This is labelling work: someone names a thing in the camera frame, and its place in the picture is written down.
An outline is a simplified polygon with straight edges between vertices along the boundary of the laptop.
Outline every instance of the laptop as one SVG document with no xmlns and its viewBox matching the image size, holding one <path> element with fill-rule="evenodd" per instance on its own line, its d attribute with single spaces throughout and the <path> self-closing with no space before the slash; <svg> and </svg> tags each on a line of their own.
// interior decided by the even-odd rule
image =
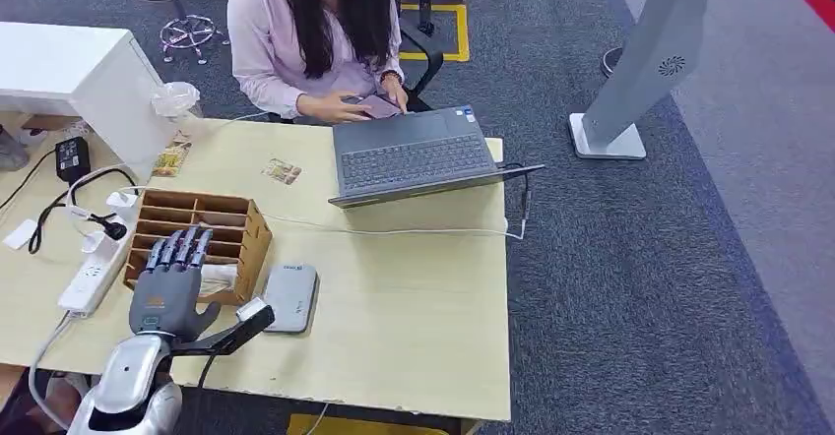
<svg viewBox="0 0 835 435">
<path fill-rule="evenodd" d="M 499 168 L 468 106 L 335 125 L 339 197 L 350 208 L 501 182 L 545 167 Z"/>
</svg>

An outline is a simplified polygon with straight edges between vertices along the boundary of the desk leg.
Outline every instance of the desk leg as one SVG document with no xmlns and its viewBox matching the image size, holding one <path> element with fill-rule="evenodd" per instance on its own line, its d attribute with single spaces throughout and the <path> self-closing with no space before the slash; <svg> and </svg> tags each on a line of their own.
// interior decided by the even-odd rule
<svg viewBox="0 0 835 435">
<path fill-rule="evenodd" d="M 461 435 L 476 435 L 479 429 L 484 426 L 483 420 L 472 420 L 471 418 L 461 419 Z"/>
</svg>

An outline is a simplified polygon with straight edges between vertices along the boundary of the smartphone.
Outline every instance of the smartphone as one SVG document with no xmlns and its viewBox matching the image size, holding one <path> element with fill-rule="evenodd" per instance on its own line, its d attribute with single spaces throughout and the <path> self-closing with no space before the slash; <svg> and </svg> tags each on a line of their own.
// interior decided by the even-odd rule
<svg viewBox="0 0 835 435">
<path fill-rule="evenodd" d="M 373 118 L 388 118 L 403 113 L 400 110 L 400 107 L 379 95 L 369 95 L 358 102 L 358 104 L 369 105 L 371 107 L 371 111 L 368 112 L 368 115 Z"/>
</svg>

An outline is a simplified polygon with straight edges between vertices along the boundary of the robot finger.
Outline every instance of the robot finger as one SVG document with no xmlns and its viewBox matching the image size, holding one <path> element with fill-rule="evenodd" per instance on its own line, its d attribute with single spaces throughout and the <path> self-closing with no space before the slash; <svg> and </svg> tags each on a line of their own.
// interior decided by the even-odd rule
<svg viewBox="0 0 835 435">
<path fill-rule="evenodd" d="M 200 240 L 197 242 L 197 248 L 194 249 L 194 255 L 191 257 L 189 266 L 192 268 L 200 268 L 206 260 L 206 250 L 209 248 L 209 240 L 212 239 L 212 229 L 208 228 L 200 235 Z"/>
<path fill-rule="evenodd" d="M 194 244 L 194 237 L 197 236 L 197 225 L 192 225 L 188 228 L 188 231 L 185 233 L 185 237 L 182 240 L 182 244 L 180 245 L 180 251 L 177 252 L 177 264 L 184 265 L 186 260 L 188 259 L 189 253 L 191 253 L 191 246 Z"/>
<path fill-rule="evenodd" d="M 160 262 L 163 246 L 165 246 L 164 238 L 160 238 L 154 243 L 154 247 L 151 248 L 151 256 L 148 257 L 148 263 L 145 265 L 145 271 L 150 272 L 157 267 L 157 264 Z"/>
<path fill-rule="evenodd" d="M 160 259 L 160 265 L 165 266 L 168 269 L 171 266 L 171 261 L 174 258 L 174 253 L 177 252 L 177 248 L 179 247 L 180 236 L 182 236 L 183 230 L 177 230 L 168 237 L 165 241 L 165 248 L 162 251 L 162 259 Z"/>
</svg>

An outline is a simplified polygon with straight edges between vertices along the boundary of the wooden compartment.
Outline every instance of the wooden compartment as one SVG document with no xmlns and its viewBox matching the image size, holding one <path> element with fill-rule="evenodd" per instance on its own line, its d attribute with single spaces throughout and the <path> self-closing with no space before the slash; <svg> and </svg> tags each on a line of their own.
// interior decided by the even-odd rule
<svg viewBox="0 0 835 435">
<path fill-rule="evenodd" d="M 240 305 L 252 298 L 273 234 L 255 202 L 229 196 L 146 190 L 131 237 L 124 284 L 134 288 L 151 248 L 160 238 L 193 224 L 213 230 L 206 264 L 237 265 L 234 289 L 200 297 L 198 302 Z"/>
</svg>

